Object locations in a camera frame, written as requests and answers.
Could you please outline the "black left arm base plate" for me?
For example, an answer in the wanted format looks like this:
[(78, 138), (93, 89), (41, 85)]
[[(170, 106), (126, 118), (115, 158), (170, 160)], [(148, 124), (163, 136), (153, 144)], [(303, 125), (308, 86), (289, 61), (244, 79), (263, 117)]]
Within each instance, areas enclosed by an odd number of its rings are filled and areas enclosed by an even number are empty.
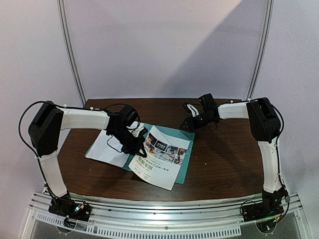
[(91, 216), (92, 207), (86, 202), (57, 198), (51, 200), (48, 211), (58, 216), (87, 222)]

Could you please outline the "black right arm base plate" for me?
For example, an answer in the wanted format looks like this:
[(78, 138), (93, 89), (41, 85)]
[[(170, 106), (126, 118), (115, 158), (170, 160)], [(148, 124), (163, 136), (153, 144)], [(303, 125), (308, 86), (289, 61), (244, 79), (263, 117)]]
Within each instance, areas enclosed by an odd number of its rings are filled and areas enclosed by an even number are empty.
[(256, 203), (252, 200), (244, 201), (239, 209), (244, 222), (257, 221), (261, 219), (272, 220), (279, 222), (288, 212), (290, 203), (287, 204), (287, 208), (284, 209), (281, 202), (274, 205), (273, 208), (266, 208), (265, 204), (260, 202)]

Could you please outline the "white printed text sheets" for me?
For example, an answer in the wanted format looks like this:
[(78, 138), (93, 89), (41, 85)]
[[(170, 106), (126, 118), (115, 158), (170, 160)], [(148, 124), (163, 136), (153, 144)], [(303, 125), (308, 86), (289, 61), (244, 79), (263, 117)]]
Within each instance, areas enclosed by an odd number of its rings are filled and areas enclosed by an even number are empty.
[(94, 143), (86, 152), (85, 157), (111, 164), (120, 168), (126, 168), (129, 154), (121, 152), (122, 145), (111, 135), (106, 135), (105, 130), (101, 130)]

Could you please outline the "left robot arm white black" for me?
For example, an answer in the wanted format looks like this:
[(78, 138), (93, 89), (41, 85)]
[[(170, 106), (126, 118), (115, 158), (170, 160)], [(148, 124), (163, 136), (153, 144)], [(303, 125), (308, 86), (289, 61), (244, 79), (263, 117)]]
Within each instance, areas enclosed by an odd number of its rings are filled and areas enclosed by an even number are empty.
[(51, 101), (41, 102), (41, 107), (29, 125), (28, 134), (48, 191), (53, 199), (57, 199), (54, 204), (57, 211), (63, 216), (70, 216), (74, 212), (73, 203), (64, 198), (68, 191), (57, 157), (60, 132), (65, 129), (105, 130), (106, 135), (113, 136), (122, 145), (121, 152), (146, 157), (144, 135), (148, 130), (143, 127), (135, 134), (131, 128), (139, 119), (137, 110), (130, 105), (112, 112), (108, 108), (84, 109), (59, 106)]

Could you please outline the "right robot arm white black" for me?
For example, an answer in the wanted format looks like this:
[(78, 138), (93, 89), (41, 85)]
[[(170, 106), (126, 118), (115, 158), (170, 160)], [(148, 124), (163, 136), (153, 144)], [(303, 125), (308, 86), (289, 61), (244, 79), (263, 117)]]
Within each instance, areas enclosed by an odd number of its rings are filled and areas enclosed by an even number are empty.
[(280, 177), (279, 137), (284, 123), (275, 107), (268, 98), (218, 105), (212, 94), (208, 93), (198, 100), (203, 110), (201, 113), (191, 103), (183, 105), (190, 116), (183, 120), (180, 129), (199, 129), (225, 119), (247, 119), (251, 134), (258, 143), (264, 172), (262, 202), (244, 203), (240, 209), (244, 219), (251, 221), (281, 213), (281, 201), (288, 196), (288, 192)]

